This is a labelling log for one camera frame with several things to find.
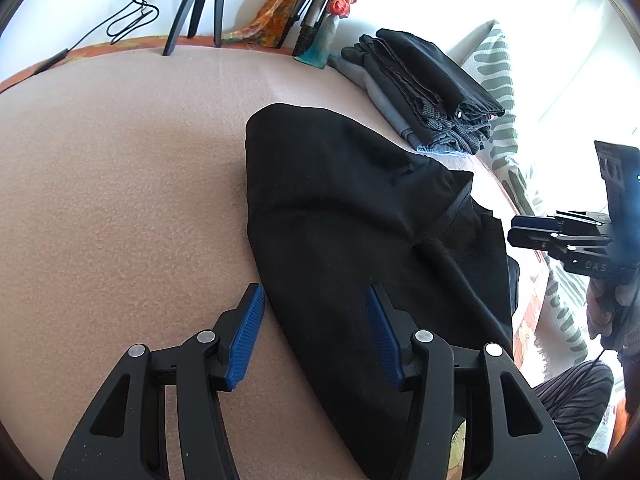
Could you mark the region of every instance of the person's leg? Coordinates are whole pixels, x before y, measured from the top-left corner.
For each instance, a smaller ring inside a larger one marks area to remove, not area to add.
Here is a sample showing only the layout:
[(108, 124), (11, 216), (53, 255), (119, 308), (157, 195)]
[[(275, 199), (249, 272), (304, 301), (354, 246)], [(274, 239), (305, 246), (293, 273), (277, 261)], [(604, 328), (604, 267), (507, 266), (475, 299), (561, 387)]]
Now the person's leg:
[(574, 460), (598, 429), (612, 388), (613, 373), (601, 361), (575, 365), (534, 388)]

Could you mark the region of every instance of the stack of folded clothes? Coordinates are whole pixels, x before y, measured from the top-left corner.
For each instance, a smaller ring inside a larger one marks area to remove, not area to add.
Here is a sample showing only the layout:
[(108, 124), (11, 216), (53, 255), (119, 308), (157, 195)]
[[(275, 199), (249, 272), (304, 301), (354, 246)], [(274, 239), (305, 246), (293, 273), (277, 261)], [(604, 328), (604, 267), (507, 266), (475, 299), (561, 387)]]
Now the stack of folded clothes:
[(329, 65), (362, 89), (418, 152), (475, 154), (504, 108), (437, 46), (408, 32), (363, 35)]

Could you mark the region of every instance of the power cord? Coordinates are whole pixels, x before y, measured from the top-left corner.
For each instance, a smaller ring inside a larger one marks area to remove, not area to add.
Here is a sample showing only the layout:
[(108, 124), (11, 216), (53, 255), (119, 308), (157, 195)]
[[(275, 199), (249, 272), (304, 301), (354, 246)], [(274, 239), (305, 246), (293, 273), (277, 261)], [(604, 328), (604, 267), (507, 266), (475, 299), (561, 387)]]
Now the power cord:
[[(133, 10), (131, 12), (128, 12), (127, 14), (124, 14), (123, 16), (120, 16), (119, 18), (117, 18), (120, 14), (125, 12), (131, 6), (134, 6), (134, 8), (133, 8)], [(137, 12), (140, 13), (139, 16), (135, 17), (129, 23), (126, 23), (119, 30), (115, 30), (115, 31), (112, 32), (111, 29), (116, 27), (118, 23), (122, 22), (122, 20), (126, 20), (129, 16), (133, 16)], [(65, 59), (65, 57), (68, 56), (68, 54), (69, 54), (69, 52), (71, 50), (75, 49), (75, 47), (78, 46), (80, 43), (82, 43), (92, 32), (96, 31), (98, 28), (100, 28), (101, 26), (103, 26), (107, 22), (111, 22), (111, 23), (109, 23), (109, 25), (107, 25), (106, 35), (109, 38), (111, 38), (111, 41), (109, 42), (109, 44), (113, 45), (113, 44), (118, 43), (120, 40), (122, 40), (126, 36), (128, 36), (130, 33), (132, 33), (137, 28), (144, 27), (145, 25), (148, 25), (149, 23), (154, 22), (158, 18), (158, 16), (160, 16), (160, 9), (158, 9), (158, 7), (156, 7), (155, 5), (150, 4), (146, 0), (130, 0), (130, 2), (127, 5), (125, 5), (124, 7), (122, 7), (118, 12), (116, 12), (116, 13), (112, 14), (111, 16), (109, 16), (106, 20), (103, 20), (102, 22), (98, 23), (98, 25), (96, 25), (88, 33), (86, 33), (82, 38), (80, 38), (78, 41), (76, 41), (73, 44), (72, 47), (65, 48), (64, 50), (61, 50), (55, 56), (52, 56), (49, 59), (47, 59), (46, 61), (44, 61), (43, 63), (41, 63), (33, 71), (33, 73), (31, 75), (27, 76), (25, 79), (28, 79), (28, 78), (36, 75), (36, 74), (44, 72), (45, 70), (48, 70), (49, 68), (54, 66), (56, 63), (58, 63), (58, 62), (62, 61), (63, 59)], [(3, 92), (6, 92), (9, 88), (14, 87), (18, 83), (21, 83), (22, 81), (18, 81), (18, 82), (13, 83), (12, 85), (9, 85), (4, 90), (0, 91), (0, 94), (3, 93)]]

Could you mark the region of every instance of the folded black cloth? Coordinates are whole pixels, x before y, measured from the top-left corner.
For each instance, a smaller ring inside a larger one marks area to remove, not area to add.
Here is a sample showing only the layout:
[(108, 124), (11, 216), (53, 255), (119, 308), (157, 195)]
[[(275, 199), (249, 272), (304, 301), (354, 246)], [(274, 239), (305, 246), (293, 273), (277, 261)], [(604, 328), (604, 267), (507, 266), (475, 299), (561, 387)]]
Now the folded black cloth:
[(387, 480), (411, 393), (385, 380), (366, 288), (381, 283), (396, 308), (450, 344), (492, 341), (511, 353), (502, 224), (471, 198), (471, 173), (318, 108), (254, 114), (246, 174), (247, 233), (278, 322), (364, 473)]
[(433, 43), (384, 28), (376, 35), (365, 34), (354, 47), (345, 47), (344, 59), (364, 66), (386, 88), (412, 128), (419, 125), (415, 133), (428, 148), (481, 150), (491, 116), (504, 114), (500, 103)]

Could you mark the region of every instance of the silver screw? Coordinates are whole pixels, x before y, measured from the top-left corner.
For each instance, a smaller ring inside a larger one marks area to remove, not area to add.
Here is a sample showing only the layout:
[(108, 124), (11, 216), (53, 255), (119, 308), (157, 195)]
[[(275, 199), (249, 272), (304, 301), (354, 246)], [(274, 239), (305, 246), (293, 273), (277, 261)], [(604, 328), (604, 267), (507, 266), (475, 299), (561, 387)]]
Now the silver screw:
[(428, 330), (418, 330), (415, 333), (415, 338), (421, 343), (430, 343), (433, 341), (433, 334)]
[(502, 347), (498, 345), (498, 343), (489, 343), (484, 349), (489, 355), (494, 357), (500, 357), (502, 355)]
[(216, 335), (211, 330), (203, 330), (198, 334), (198, 341), (201, 343), (211, 343)]
[(145, 346), (141, 344), (133, 345), (129, 348), (129, 355), (131, 357), (140, 357), (143, 353), (145, 353)]

